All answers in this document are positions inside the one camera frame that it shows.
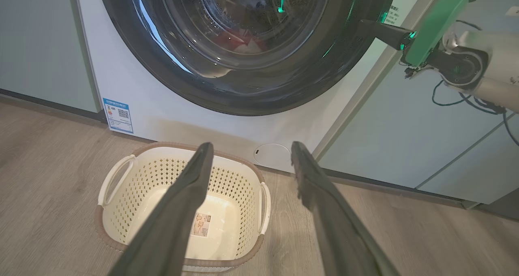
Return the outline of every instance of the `cable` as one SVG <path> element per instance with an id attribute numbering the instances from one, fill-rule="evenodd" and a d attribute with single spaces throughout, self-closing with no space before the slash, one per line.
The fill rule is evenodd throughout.
<path id="1" fill-rule="evenodd" d="M 478 103 L 479 106 L 482 106 L 483 108 L 492 110 L 492 111 L 494 111 L 494 112 L 496 112 L 498 114 L 506 112 L 506 108 L 498 106 L 498 105 L 496 105 L 496 104 L 494 104 L 492 102 L 485 101 L 484 99 L 482 99 L 480 101 L 479 99 L 474 98 L 474 101 L 476 101 L 476 103 Z"/>
<path id="2" fill-rule="evenodd" d="M 478 106 L 474 105 L 473 102 L 469 101 L 469 98 L 465 97 L 465 95 L 463 95 L 462 93 L 459 93 L 459 95 L 463 98 L 463 100 L 465 100 L 465 102 L 467 102 L 467 104 L 473 106 L 474 108 L 480 110 L 480 111 L 483 111 L 485 113 L 489 113 L 489 114 L 492 114 L 492 115 L 498 115 L 499 113 L 496 113 L 496 112 L 491 112 L 491 111 L 488 111 L 488 110 L 485 110 L 484 108 L 479 108 Z"/>
<path id="3" fill-rule="evenodd" d="M 418 69 L 417 71 L 415 71 L 415 73 L 413 73 L 413 75 L 411 75 L 409 77 L 409 79 L 413 79 L 415 77 L 417 77 L 420 73 L 423 73 L 424 71 L 433 71 L 434 70 L 434 67 L 424 67 L 422 69 Z"/>
<path id="4" fill-rule="evenodd" d="M 434 90 L 432 90 L 432 102 L 438 106 L 452 106 L 452 105 L 457 105 L 459 103 L 463 103 L 465 100 L 462 99 L 461 101 L 458 101 L 458 102 L 454 102 L 454 103 L 450 103 L 450 104 L 440 104 L 440 103 L 437 103 L 435 100 L 434 100 L 434 96 L 436 95 L 436 89 L 441 85 L 443 84 L 443 82 L 445 82 L 444 80 L 440 81 L 439 84 L 437 84 L 435 87 L 434 87 Z"/>
<path id="5" fill-rule="evenodd" d="M 465 25 L 469 25 L 469 26 L 471 26 L 472 28 L 474 28 L 476 30 L 479 30 L 479 31 L 483 30 L 480 26 L 474 25 L 473 23 L 469 23 L 468 21 L 464 21 L 462 19 L 457 19 L 456 21 L 459 22 L 459 23 L 464 23 Z"/>
<path id="6" fill-rule="evenodd" d="M 508 132 L 508 135 L 510 135 L 510 138 L 514 141 L 517 146 L 519 146 L 519 141 L 515 138 L 515 136 L 512 135 L 512 132 L 510 131 L 510 127 L 508 126 L 508 120 L 506 119 L 506 111 L 503 112 L 503 123 L 504 127 L 506 128 L 506 131 Z"/>

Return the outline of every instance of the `cabinet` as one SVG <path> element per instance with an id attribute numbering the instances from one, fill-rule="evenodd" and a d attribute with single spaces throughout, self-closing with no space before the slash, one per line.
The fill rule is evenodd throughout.
<path id="1" fill-rule="evenodd" d="M 0 0 L 0 89 L 99 112 L 76 0 Z"/>
<path id="2" fill-rule="evenodd" d="M 505 16 L 511 6 L 517 5 L 516 2 L 477 0 L 469 3 L 460 19 L 485 30 L 519 34 L 517 18 Z M 458 29 L 470 28 L 460 25 Z M 322 167 L 417 188 L 429 178 L 437 177 L 438 171 L 502 122 L 502 117 L 480 112 L 465 103 L 449 107 L 433 104 L 432 90 L 441 77 L 425 71 L 412 80 L 406 80 L 404 69 L 397 64 L 393 66 L 323 154 L 319 160 Z M 436 100 L 452 103 L 459 101 L 460 97 L 456 91 L 440 86 Z M 503 138 L 502 143 L 510 142 L 507 135 Z M 431 190 L 443 192 L 444 189 L 431 187 Z M 495 191 L 495 195 L 489 195 L 485 200 L 501 193 Z"/>
<path id="3" fill-rule="evenodd" d="M 508 120 L 519 136 L 519 117 Z M 504 125 L 418 188 L 422 191 L 490 204 L 519 188 L 519 146 Z"/>

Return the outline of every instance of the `wooden floor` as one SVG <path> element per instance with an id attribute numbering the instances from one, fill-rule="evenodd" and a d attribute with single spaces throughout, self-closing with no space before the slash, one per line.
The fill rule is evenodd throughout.
<path id="1" fill-rule="evenodd" d="M 94 230 L 98 191 L 109 169 L 145 143 L 89 119 L 0 98 L 0 275 L 106 275 L 120 254 Z M 295 180 L 264 175 L 272 193 L 265 242 L 224 275 L 323 275 Z M 519 275 L 519 223 L 338 188 L 403 276 Z"/>

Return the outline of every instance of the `laundry basket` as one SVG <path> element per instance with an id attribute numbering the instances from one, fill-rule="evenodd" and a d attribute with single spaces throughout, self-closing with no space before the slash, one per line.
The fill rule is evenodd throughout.
<path id="1" fill-rule="evenodd" d="M 195 151 L 188 145 L 151 143 L 117 162 L 99 193 L 95 219 L 101 239 L 125 250 Z M 126 165 L 108 195 L 113 178 Z M 261 247 L 269 217 L 270 193 L 259 170 L 241 158 L 215 152 L 183 270 L 221 272 L 250 260 Z"/>

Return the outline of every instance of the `washing machine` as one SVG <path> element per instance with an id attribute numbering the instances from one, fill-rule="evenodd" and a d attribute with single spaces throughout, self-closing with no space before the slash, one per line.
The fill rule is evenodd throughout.
<path id="1" fill-rule="evenodd" d="M 360 19 L 400 25 L 417 0 L 78 0 L 109 127 L 293 172 L 386 45 Z"/>

